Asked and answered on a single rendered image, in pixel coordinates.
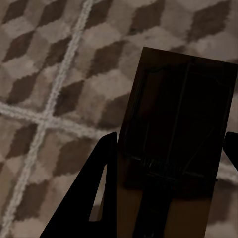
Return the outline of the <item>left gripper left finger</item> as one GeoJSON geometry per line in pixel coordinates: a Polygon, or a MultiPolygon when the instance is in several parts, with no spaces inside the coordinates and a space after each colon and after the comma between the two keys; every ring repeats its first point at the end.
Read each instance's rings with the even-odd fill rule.
{"type": "Polygon", "coordinates": [[[117,133],[100,139],[40,238],[117,238],[117,133]],[[102,219],[89,221],[104,166],[102,219]]]}

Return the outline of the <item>mousetrap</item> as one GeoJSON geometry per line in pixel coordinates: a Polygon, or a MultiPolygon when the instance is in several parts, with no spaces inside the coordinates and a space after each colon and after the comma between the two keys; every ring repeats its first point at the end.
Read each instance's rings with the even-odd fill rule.
{"type": "Polygon", "coordinates": [[[143,47],[117,142],[117,238],[204,238],[237,73],[143,47]]]}

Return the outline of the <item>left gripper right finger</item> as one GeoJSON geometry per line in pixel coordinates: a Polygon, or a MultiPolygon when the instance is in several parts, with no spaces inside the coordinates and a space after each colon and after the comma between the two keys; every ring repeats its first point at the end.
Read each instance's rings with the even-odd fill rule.
{"type": "Polygon", "coordinates": [[[226,132],[223,151],[238,171],[238,133],[226,132]]]}

